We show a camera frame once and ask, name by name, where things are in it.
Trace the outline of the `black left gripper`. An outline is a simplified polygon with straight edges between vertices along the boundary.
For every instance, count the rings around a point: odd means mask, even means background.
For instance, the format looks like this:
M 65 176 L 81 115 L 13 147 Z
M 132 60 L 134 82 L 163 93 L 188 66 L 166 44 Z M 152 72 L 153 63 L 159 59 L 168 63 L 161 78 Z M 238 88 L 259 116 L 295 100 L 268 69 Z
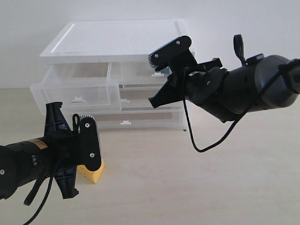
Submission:
M 28 140 L 28 178 L 54 176 L 63 199 L 79 194 L 75 188 L 79 135 L 69 131 L 62 102 L 47 103 L 44 136 Z

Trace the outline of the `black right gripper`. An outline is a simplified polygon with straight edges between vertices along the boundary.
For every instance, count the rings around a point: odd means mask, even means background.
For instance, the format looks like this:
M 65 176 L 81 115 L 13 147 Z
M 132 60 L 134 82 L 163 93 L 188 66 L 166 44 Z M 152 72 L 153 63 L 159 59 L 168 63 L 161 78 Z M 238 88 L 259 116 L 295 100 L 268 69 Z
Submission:
M 219 58 L 185 66 L 168 77 L 158 92 L 148 98 L 153 108 L 188 100 L 192 103 L 216 101 L 221 95 L 225 69 Z

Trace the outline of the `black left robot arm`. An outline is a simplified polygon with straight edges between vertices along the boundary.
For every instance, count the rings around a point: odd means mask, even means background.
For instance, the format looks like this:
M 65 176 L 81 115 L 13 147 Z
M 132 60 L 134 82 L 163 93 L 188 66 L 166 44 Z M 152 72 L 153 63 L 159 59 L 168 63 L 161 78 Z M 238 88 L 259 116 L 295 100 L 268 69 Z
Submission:
M 75 179 L 80 162 L 79 135 L 70 129 L 61 107 L 62 102 L 46 104 L 42 137 L 1 146 L 1 199 L 8 199 L 19 187 L 34 181 L 24 202 L 30 205 L 43 181 L 50 177 L 57 182 L 63 199 L 78 195 Z

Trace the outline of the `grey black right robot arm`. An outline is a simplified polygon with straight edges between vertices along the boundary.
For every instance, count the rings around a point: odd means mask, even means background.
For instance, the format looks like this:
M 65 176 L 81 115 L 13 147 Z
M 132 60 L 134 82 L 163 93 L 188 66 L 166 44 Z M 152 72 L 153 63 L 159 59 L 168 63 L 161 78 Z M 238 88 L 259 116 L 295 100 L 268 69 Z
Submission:
M 299 94 L 299 59 L 260 54 L 231 71 L 218 58 L 175 68 L 149 101 L 157 108 L 186 99 L 227 122 L 237 119 L 247 106 L 250 112 L 289 107 Z

